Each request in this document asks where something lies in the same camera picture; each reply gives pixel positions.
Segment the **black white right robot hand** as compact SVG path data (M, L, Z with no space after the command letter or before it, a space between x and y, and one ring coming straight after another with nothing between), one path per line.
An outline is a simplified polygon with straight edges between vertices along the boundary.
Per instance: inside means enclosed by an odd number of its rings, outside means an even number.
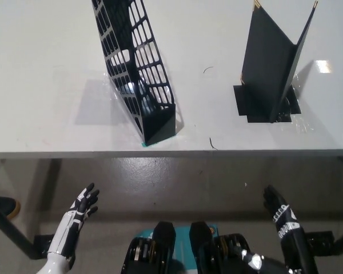
M264 189L263 197L264 206L272 217L281 241L290 232L301 228L289 203L272 185Z

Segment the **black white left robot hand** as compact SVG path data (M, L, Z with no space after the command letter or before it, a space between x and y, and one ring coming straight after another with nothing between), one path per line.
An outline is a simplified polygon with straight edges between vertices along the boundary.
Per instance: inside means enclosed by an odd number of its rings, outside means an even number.
M78 224L81 227L84 222L98 210L95 203L98 201L99 190L94 189L95 184L90 183L76 197L68 213L70 214L70 224Z

